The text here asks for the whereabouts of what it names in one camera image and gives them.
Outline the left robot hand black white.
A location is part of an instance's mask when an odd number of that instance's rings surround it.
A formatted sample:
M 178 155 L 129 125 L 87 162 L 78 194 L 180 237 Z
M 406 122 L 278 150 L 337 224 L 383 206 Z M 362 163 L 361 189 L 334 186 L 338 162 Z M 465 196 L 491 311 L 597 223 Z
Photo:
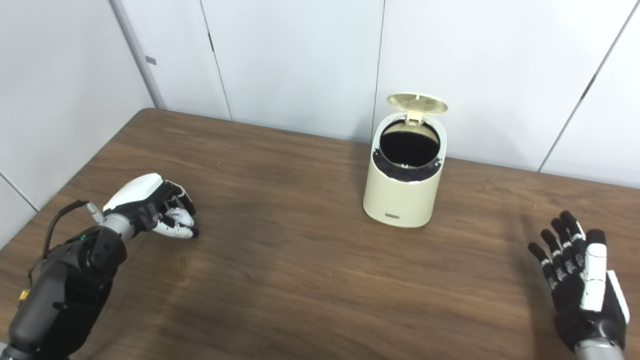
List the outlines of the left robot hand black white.
M 172 239 L 196 239 L 196 209 L 186 189 L 178 183 L 149 173 L 134 178 L 103 207 L 105 221 L 126 242 L 141 232 L 153 231 Z

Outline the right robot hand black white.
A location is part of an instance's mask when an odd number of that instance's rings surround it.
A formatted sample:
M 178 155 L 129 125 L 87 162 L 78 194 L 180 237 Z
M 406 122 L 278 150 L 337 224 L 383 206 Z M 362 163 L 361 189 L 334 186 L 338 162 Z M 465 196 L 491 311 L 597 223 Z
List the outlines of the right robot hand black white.
M 617 274 L 608 267 L 605 232 L 583 230 L 569 210 L 550 225 L 540 233 L 547 247 L 531 242 L 527 249 L 550 290 L 557 336 L 578 360 L 624 359 L 631 314 Z

